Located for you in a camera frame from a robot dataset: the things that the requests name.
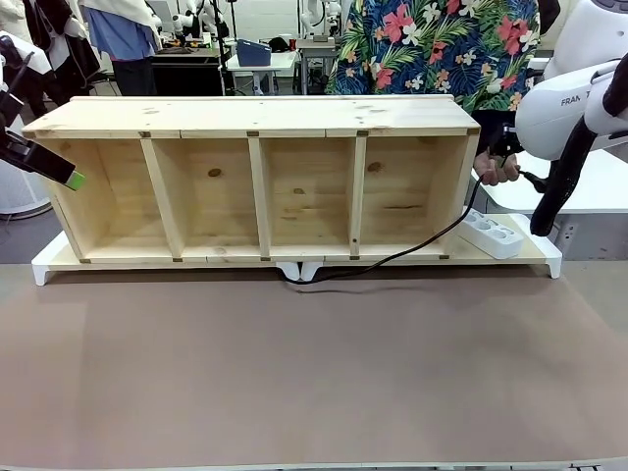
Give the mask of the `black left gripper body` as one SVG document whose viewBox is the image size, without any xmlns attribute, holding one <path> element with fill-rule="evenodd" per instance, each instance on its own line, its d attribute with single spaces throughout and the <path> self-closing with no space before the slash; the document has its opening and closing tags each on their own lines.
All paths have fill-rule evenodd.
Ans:
<svg viewBox="0 0 628 471">
<path fill-rule="evenodd" d="M 23 170 L 32 171 L 32 165 L 27 161 L 33 142 L 23 136 L 3 129 L 1 131 L 1 159 L 8 164 Z"/>
</svg>

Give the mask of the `person's left hand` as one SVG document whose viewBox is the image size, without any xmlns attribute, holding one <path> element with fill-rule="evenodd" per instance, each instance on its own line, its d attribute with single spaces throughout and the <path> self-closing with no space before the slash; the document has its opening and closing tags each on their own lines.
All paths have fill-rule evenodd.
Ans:
<svg viewBox="0 0 628 471">
<path fill-rule="evenodd" d="M 485 151 L 475 157 L 473 168 L 481 182 L 491 186 L 515 182 L 520 176 L 515 154 L 501 157 Z"/>
</svg>

